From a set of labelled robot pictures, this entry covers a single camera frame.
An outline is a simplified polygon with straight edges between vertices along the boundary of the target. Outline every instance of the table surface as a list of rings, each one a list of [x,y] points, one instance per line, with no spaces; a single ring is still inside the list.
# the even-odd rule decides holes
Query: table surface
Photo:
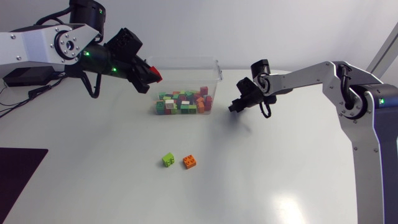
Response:
[[[68,78],[0,119],[1,147],[49,149],[5,223],[356,223],[351,143],[322,86],[278,96],[265,119],[228,111],[250,71],[223,75],[209,115],[157,116],[149,95],[103,77],[98,99]]]

